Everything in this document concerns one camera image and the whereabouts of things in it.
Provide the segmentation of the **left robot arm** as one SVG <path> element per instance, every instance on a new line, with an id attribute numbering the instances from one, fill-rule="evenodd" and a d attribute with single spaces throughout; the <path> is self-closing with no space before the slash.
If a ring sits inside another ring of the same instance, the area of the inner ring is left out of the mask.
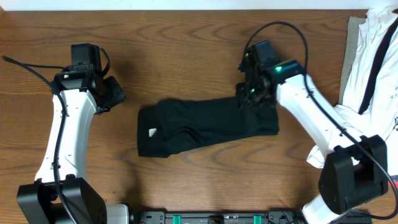
<path id="1" fill-rule="evenodd" d="M 50 83 L 53 121 L 34 183 L 22 185 L 17 202 L 29 223 L 129 223 L 125 204 L 108 205 L 87 182 L 86 152 L 94 115 L 122 103 L 112 76 L 63 72 Z"/>

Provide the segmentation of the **black polo shirt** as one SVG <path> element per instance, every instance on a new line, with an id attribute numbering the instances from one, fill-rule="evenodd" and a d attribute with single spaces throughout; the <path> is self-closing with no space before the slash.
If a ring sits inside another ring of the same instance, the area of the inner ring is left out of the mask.
<path id="1" fill-rule="evenodd" d="M 274 106 L 241 108 L 236 97 L 189 101 L 166 99 L 139 110 L 137 151 L 141 157 L 173 154 L 255 136 L 274 136 Z"/>

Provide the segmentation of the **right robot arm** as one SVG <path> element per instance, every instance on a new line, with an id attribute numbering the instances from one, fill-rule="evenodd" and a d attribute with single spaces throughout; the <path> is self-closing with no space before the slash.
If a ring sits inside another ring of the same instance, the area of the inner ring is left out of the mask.
<path id="1" fill-rule="evenodd" d="M 323 159 L 319 194 L 302 208 L 306 223 L 333 223 L 349 215 L 371 218 L 357 207 L 387 193 L 387 148 L 378 135 L 355 136 L 296 60 L 242 62 L 237 86 L 244 106 L 278 103 L 302 125 Z"/>

